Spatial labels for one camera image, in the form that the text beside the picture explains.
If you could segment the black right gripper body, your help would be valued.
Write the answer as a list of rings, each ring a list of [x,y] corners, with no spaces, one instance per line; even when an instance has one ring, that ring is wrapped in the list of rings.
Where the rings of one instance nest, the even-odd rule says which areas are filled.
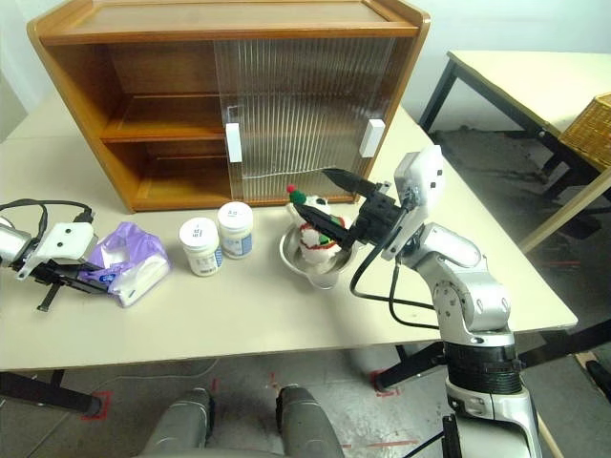
[[[401,208],[395,204],[394,198],[387,195],[390,183],[385,181],[376,184],[379,190],[369,198],[363,197],[365,201],[350,226],[349,238],[353,244],[381,244],[399,220]]]

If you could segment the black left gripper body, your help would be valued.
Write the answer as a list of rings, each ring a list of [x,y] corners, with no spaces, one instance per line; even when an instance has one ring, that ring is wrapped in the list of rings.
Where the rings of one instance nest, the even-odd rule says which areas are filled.
[[[35,282],[50,287],[43,301],[37,306],[38,311],[48,312],[57,292],[64,285],[60,266],[55,261],[49,260],[38,264],[29,274],[18,273],[19,280],[27,278],[33,278]]]

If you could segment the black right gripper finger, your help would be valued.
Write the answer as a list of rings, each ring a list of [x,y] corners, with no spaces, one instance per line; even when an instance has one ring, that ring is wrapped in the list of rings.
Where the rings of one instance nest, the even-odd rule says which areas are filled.
[[[369,198],[379,190],[379,185],[350,171],[339,168],[325,168],[323,174],[344,191]]]
[[[351,219],[334,215],[327,202],[293,202],[292,217],[303,250],[348,250]]]

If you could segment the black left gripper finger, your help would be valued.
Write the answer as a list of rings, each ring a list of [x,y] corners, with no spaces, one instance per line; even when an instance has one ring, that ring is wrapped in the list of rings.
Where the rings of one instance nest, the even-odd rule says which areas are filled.
[[[60,283],[82,292],[107,292],[109,285],[102,281],[92,280],[85,277],[80,270],[60,266],[56,272]]]

